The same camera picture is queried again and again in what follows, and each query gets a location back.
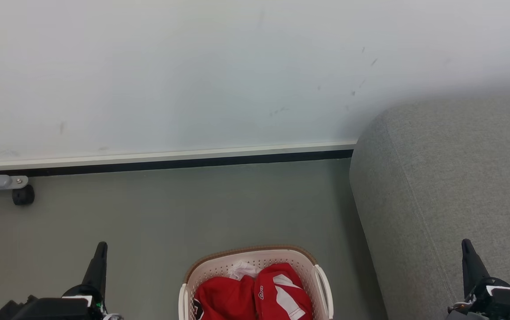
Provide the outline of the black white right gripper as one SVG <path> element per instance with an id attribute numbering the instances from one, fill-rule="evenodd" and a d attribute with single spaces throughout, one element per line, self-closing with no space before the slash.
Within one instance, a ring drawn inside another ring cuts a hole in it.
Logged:
<path id="1" fill-rule="evenodd" d="M 462 240 L 461 249 L 466 299 L 448 307 L 446 320 L 510 320 L 510 285 L 489 277 L 470 239 Z"/>

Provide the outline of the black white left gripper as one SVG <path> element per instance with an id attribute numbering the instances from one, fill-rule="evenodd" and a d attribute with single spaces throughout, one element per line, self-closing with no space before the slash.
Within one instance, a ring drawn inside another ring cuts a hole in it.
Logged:
<path id="1" fill-rule="evenodd" d="M 30 295 L 25 303 L 9 300 L 0 309 L 0 320 L 123 320 L 104 305 L 107 278 L 106 242 L 99 242 L 82 281 L 60 298 Z"/>

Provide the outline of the red jersey with white patches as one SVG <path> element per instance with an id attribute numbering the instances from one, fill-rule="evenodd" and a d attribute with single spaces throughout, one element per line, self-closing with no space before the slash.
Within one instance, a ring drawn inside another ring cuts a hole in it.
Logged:
<path id="1" fill-rule="evenodd" d="M 262 269 L 253 287 L 259 320 L 313 320 L 313 305 L 300 277 L 288 263 Z"/>

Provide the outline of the white perforated plastic laundry basket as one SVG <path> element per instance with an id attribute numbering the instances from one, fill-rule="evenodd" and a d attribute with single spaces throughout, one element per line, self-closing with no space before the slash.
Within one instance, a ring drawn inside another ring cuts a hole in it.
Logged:
<path id="1" fill-rule="evenodd" d="M 309 251 L 293 245 L 241 248 L 199 259 L 186 272 L 178 294 L 178 320 L 193 320 L 193 296 L 200 284 L 213 277 L 228 275 L 232 267 L 239 263 L 249 263 L 259 268 L 276 263 L 289 263 L 300 277 L 303 289 L 310 296 L 313 320 L 333 320 L 333 295 L 324 270 Z"/>

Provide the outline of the black caster wheel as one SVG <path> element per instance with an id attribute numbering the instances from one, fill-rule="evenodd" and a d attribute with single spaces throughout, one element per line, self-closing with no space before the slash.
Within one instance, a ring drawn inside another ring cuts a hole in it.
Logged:
<path id="1" fill-rule="evenodd" d="M 12 191 L 12 201 L 15 205 L 30 205 L 35 201 L 35 190 L 33 186 L 26 185 L 23 188 Z"/>

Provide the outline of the white and black wall baseboard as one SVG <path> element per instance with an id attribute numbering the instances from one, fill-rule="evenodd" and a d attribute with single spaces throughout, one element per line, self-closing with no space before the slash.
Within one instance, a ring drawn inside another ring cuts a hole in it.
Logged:
<path id="1" fill-rule="evenodd" d="M 331 143 L 277 144 L 198 151 L 8 160 L 0 161 L 0 172 L 21 176 L 61 176 L 192 166 L 321 160 L 349 157 L 356 143 L 355 140 L 345 140 Z"/>

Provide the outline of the grey fabric sofa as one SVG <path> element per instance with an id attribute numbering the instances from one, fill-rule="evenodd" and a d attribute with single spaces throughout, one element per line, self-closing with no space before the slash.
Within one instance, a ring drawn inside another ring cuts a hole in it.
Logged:
<path id="1" fill-rule="evenodd" d="M 389 320 L 444 320 L 464 299 L 463 239 L 510 284 L 510 93 L 387 109 L 349 180 Z"/>

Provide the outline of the white cloth garment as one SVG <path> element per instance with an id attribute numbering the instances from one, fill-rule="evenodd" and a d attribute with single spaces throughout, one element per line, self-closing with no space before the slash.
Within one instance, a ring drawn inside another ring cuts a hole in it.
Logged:
<path id="1" fill-rule="evenodd" d="M 245 276 L 256 278 L 260 271 L 260 267 L 250 264 L 248 261 L 239 261 L 228 269 L 228 277 L 240 281 Z"/>

